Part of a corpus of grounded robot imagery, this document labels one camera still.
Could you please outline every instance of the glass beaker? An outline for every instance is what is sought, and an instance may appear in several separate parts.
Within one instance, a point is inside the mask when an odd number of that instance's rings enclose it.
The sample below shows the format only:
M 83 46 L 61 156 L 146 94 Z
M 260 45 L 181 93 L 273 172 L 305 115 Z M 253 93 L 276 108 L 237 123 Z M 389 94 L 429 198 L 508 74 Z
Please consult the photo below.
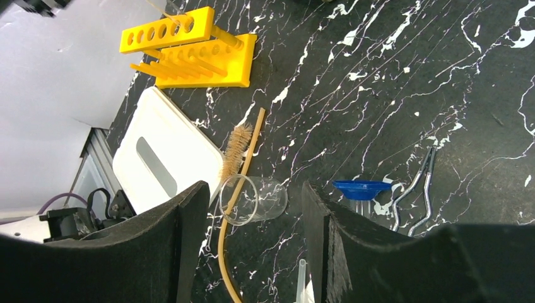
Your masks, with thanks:
M 229 210 L 233 195 L 237 199 Z M 271 177 L 232 175 L 225 180 L 219 194 L 219 208 L 223 216 L 237 226 L 274 219 L 284 212 L 287 204 L 286 188 Z

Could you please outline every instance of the white tray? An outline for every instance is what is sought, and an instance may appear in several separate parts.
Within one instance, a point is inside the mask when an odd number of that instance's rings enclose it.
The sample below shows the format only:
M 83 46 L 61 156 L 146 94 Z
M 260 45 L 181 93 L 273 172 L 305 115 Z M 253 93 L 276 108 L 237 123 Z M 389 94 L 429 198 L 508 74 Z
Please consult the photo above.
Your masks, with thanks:
M 113 168 L 137 214 L 169 201 L 199 180 L 220 186 L 222 152 L 156 87 L 139 98 Z

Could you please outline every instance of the brown bristle brush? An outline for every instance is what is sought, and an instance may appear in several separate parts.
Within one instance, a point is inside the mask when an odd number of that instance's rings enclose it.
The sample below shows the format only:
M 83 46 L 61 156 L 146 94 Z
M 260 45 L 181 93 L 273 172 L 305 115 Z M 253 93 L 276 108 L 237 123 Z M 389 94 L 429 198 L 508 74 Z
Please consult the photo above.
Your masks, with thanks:
M 223 168 L 220 172 L 221 181 L 227 180 L 231 175 L 238 174 L 242 166 L 244 152 L 249 147 L 253 128 L 249 123 L 234 128 L 226 144 Z

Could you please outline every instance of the tongs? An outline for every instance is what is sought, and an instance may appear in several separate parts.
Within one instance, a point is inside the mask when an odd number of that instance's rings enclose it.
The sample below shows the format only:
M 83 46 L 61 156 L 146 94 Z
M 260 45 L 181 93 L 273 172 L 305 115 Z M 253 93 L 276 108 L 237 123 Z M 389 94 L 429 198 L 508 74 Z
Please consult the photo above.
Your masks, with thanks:
M 416 222 L 411 229 L 409 229 L 408 236 L 412 237 L 414 234 L 414 231 L 422 226 L 425 222 L 427 222 L 429 219 L 431 219 L 431 215 L 433 213 L 433 210 L 431 208 L 431 199 L 429 198 L 429 189 L 431 187 L 431 177 L 433 175 L 433 168 L 435 166 L 435 154 L 437 150 L 434 147 L 431 147 L 427 154 L 425 155 L 424 160 L 421 163 L 421 167 L 416 173 L 411 185 L 405 190 L 399 197 L 397 197 L 393 204 L 392 204 L 392 210 L 394 212 L 394 226 L 392 228 L 393 231 L 397 232 L 399 228 L 399 212 L 397 209 L 398 203 L 404 199 L 408 194 L 410 194 L 412 191 L 414 191 L 414 188 L 416 185 L 418 185 L 418 182 L 420 181 L 423 174 L 425 174 L 425 183 L 423 185 L 423 199 L 425 201 L 425 217 L 423 217 L 420 221 Z

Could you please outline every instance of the marble countertop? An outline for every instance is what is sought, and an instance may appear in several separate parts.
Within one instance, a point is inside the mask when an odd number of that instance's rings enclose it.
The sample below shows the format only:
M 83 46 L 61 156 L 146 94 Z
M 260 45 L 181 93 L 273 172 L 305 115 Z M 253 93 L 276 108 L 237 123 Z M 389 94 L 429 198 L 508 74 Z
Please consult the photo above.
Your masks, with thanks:
M 417 236 L 457 222 L 535 222 L 535 2 L 175 3 L 186 11 L 210 5 L 219 27 L 259 36 L 250 88 L 165 90 L 222 148 L 234 125 L 268 110 L 249 174 L 283 182 L 289 202 L 283 216 L 227 237 L 227 263 L 246 302 L 295 298 L 297 262 L 306 257 L 305 180 L 346 205 L 331 181 L 391 182 L 372 217 L 390 227 L 392 199 L 437 146 L 433 215 Z M 113 153 L 153 84 L 134 77 L 108 137 Z M 421 188 L 400 203 L 400 233 L 425 212 Z M 230 302 L 216 242 L 203 245 L 193 302 Z

